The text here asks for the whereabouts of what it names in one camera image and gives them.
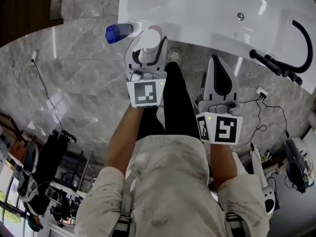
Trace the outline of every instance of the black pants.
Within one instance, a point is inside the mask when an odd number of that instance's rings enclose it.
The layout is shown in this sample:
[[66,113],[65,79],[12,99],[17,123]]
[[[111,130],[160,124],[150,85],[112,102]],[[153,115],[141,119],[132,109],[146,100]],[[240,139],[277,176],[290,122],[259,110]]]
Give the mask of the black pants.
[[56,175],[58,165],[60,164],[66,150],[69,140],[64,136],[52,134],[39,153],[39,160],[36,172],[32,174],[39,187],[39,193],[45,193],[49,183]]
[[188,135],[200,139],[198,123],[186,83],[177,63],[167,64],[167,80],[163,91],[165,129],[157,119],[158,107],[145,108],[137,140],[148,135]]

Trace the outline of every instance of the blue bottle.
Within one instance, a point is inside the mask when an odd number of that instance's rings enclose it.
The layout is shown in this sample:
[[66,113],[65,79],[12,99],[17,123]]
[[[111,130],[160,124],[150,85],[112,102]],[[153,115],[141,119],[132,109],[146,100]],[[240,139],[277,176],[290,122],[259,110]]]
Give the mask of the blue bottle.
[[105,38],[109,44],[116,43],[133,32],[133,26],[131,24],[116,24],[107,27],[105,32]]

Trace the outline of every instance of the white sneaker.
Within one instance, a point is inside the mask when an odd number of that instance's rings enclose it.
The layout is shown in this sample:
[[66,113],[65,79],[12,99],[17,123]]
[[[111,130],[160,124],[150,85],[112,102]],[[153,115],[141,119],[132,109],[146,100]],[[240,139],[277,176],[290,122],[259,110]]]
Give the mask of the white sneaker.
[[180,66],[182,61],[182,55],[180,50],[177,48],[172,48],[168,53],[167,61],[176,62]]

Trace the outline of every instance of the beige shirt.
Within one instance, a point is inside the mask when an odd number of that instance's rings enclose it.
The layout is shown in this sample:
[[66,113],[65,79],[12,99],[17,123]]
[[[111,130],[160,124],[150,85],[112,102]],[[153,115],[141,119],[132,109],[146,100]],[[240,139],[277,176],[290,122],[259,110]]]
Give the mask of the beige shirt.
[[[155,135],[136,143],[126,175],[133,172],[132,218],[136,237],[225,237],[225,213],[235,212],[252,237],[265,237],[269,218],[258,177],[243,174],[225,182],[220,205],[208,189],[209,168],[201,141],[189,136]],[[76,220],[76,236],[110,236],[120,215],[124,175],[104,168]]]

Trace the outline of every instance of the bottle cap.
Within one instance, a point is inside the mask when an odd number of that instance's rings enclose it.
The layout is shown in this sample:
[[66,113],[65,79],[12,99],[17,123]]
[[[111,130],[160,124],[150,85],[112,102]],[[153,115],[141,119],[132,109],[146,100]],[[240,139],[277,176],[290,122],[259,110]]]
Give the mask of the bottle cap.
[[117,25],[108,26],[105,32],[105,38],[109,44],[119,41],[119,29]]

